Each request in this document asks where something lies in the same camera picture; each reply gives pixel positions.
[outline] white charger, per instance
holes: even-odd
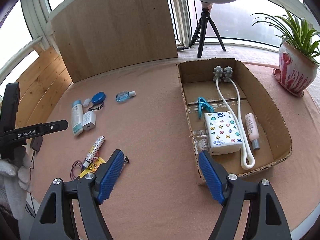
[[[94,111],[88,111],[83,114],[82,128],[89,131],[96,127],[96,114]]]

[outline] saucer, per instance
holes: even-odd
[[[274,69],[273,69],[273,75],[275,76],[275,78],[276,78],[276,80],[279,82],[279,84],[280,84],[285,90],[287,90],[289,93],[293,94],[294,96],[296,96],[296,97],[298,97],[298,98],[303,97],[303,94],[304,94],[303,91],[300,92],[300,93],[298,93],[298,94],[296,94],[296,93],[288,90],[288,89],[281,83],[281,81],[280,81],[280,69],[274,68]]]

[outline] lip balm tube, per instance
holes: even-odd
[[[94,157],[96,156],[98,150],[100,149],[101,145],[103,144],[105,140],[105,137],[104,136],[100,136],[96,142],[92,145],[87,157],[84,159],[84,162],[83,162],[83,166],[88,168],[89,165],[92,163]]]
[[[254,115],[251,113],[246,114],[244,118],[245,118],[245,123],[248,129],[249,139],[252,143],[252,149],[259,150],[260,149],[259,132],[258,132],[258,127],[257,127],[256,120],[254,118]]]

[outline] pink felt tablecloth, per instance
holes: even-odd
[[[208,239],[221,206],[212,200],[207,187],[196,183],[176,61],[139,64],[73,84],[48,121],[70,122],[72,102],[99,91],[107,94],[106,104],[96,113],[96,128],[78,138],[70,127],[45,136],[32,173],[35,198],[42,200],[53,179],[69,181],[73,162],[83,160],[96,138],[104,135],[103,159],[115,149],[130,159],[110,199],[100,206],[113,238]],[[293,230],[320,201],[320,115],[307,91],[296,98],[277,83],[272,68],[247,66],[277,104],[292,137],[292,155],[286,161],[248,180],[266,178],[272,183]],[[131,90],[137,92],[135,98],[122,104],[115,101],[117,93]],[[248,207],[246,201],[235,239],[242,238]],[[79,234],[86,239],[78,206],[75,214]]]

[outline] white cap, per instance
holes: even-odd
[[[82,106],[84,106],[84,107],[88,107],[88,106],[89,106],[89,104],[90,104],[90,102],[91,102],[91,99],[90,99],[90,98],[87,98],[87,99],[84,101],[84,103],[83,103],[83,105],[82,105]]]
[[[90,164],[91,164],[91,163],[89,163],[89,162],[85,159],[84,162],[83,162],[83,164],[82,164],[82,166],[88,168]]]
[[[135,92],[135,91],[129,92],[129,97],[134,97],[135,95],[136,95],[136,92]]]

